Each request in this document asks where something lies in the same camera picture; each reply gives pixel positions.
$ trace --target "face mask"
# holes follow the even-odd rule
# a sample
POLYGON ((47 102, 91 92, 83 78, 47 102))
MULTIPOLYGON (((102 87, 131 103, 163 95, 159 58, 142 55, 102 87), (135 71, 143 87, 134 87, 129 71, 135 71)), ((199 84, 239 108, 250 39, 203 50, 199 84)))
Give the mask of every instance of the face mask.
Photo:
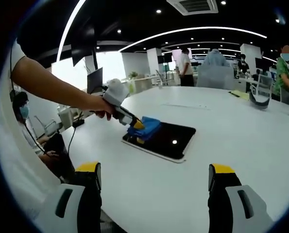
POLYGON ((289 53, 282 53, 281 57, 287 62, 289 61, 289 53))
POLYGON ((20 107, 20 112, 23 119, 27 119, 29 116, 29 106, 25 104, 23 107, 20 107))

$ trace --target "ceiling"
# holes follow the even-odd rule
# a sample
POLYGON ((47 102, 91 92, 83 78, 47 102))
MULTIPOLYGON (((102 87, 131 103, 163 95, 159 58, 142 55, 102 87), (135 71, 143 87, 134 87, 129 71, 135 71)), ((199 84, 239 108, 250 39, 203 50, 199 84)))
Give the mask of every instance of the ceiling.
MULTIPOLYGON (((44 2, 22 25, 18 42, 23 51, 35 59, 53 50, 48 56, 48 62, 54 62, 65 25, 78 1, 44 2)), ((289 44, 289 0, 226 0, 226 5, 221 5, 220 0, 217 0, 217 5, 217 14, 183 16, 166 0, 86 0, 69 30, 65 45, 85 44, 86 48, 98 46, 98 51, 119 50, 126 45, 117 45, 118 41, 133 43, 159 33, 204 26, 239 28, 263 34, 268 38, 232 30, 191 30, 159 36, 123 52, 165 46, 176 49, 178 44, 191 42, 196 42, 188 45, 193 49, 217 47, 240 50, 242 43, 252 42, 253 45, 261 47, 264 56, 276 60, 280 45, 289 44), (102 45, 102 41, 111 42, 102 45)), ((204 51, 206 52, 194 50, 193 54, 204 51)), ((238 54, 225 50, 221 52, 238 54)), ((70 57, 70 51, 63 52, 62 58, 66 57, 70 57)))

